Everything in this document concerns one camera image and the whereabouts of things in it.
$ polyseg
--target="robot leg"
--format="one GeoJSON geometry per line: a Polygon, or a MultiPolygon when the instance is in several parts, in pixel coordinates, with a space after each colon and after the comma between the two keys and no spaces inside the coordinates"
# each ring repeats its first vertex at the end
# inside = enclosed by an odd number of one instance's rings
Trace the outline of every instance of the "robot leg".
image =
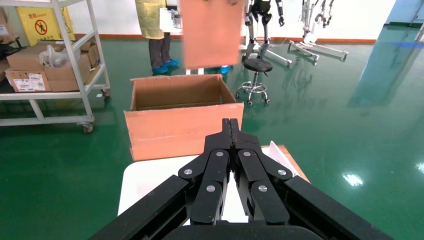
{"type": "Polygon", "coordinates": [[[249,26],[249,45],[247,45],[247,49],[246,49],[246,53],[244,54],[244,56],[241,58],[241,60],[244,62],[246,59],[249,58],[250,54],[253,52],[253,48],[256,45],[256,38],[255,38],[255,33],[253,30],[253,23],[250,24],[249,26]]]}
{"type": "Polygon", "coordinates": [[[262,16],[262,24],[263,24],[263,33],[265,37],[265,42],[260,47],[260,52],[257,55],[258,59],[263,59],[265,54],[267,53],[267,49],[270,46],[271,36],[268,36],[268,23],[271,21],[271,17],[273,15],[271,13],[262,16]]]}

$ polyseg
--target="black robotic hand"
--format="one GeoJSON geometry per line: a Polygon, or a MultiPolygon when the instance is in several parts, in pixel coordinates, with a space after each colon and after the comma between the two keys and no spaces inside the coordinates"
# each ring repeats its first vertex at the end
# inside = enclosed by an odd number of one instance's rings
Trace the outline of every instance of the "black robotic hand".
{"type": "Polygon", "coordinates": [[[252,25],[252,24],[253,24],[253,18],[252,18],[252,16],[250,16],[250,15],[246,14],[246,15],[244,16],[244,24],[245,24],[246,26],[250,26],[250,25],[252,25]]]}
{"type": "Polygon", "coordinates": [[[280,27],[282,27],[284,25],[285,22],[284,22],[284,17],[283,16],[279,16],[278,23],[279,23],[279,26],[280,27]]]}

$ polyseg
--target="gray pants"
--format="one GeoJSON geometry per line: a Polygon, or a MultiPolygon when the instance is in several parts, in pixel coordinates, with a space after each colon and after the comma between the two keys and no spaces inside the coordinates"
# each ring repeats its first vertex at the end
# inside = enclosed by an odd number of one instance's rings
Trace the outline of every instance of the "gray pants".
{"type": "Polygon", "coordinates": [[[169,32],[164,33],[162,39],[150,39],[148,41],[148,52],[150,54],[151,68],[155,69],[169,62],[170,57],[171,35],[169,32]]]}

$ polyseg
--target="caster wheel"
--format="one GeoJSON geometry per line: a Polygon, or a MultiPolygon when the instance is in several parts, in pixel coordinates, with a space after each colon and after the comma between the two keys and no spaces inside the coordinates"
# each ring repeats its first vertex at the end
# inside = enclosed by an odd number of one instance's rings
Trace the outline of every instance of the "caster wheel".
{"type": "Polygon", "coordinates": [[[93,132],[94,125],[92,123],[88,123],[82,126],[82,129],[84,130],[85,134],[91,134],[93,132]]]}
{"type": "Polygon", "coordinates": [[[110,89],[102,89],[101,94],[103,95],[103,97],[108,98],[111,95],[111,90],[110,89]]]}

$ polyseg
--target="black stool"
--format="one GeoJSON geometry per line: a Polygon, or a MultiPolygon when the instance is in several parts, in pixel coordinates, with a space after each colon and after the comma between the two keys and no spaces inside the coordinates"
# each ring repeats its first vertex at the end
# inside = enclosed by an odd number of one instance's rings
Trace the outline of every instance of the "black stool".
{"type": "Polygon", "coordinates": [[[265,86],[261,81],[262,79],[262,73],[266,75],[267,72],[271,71],[273,69],[273,65],[261,58],[249,58],[246,61],[244,61],[244,67],[255,71],[253,81],[246,81],[241,84],[241,87],[238,88],[237,92],[235,93],[235,97],[240,97],[240,89],[244,89],[245,92],[249,93],[249,98],[247,100],[247,104],[252,105],[252,94],[263,94],[265,96],[265,103],[269,104],[270,100],[268,99],[267,95],[267,86],[265,86]]]}

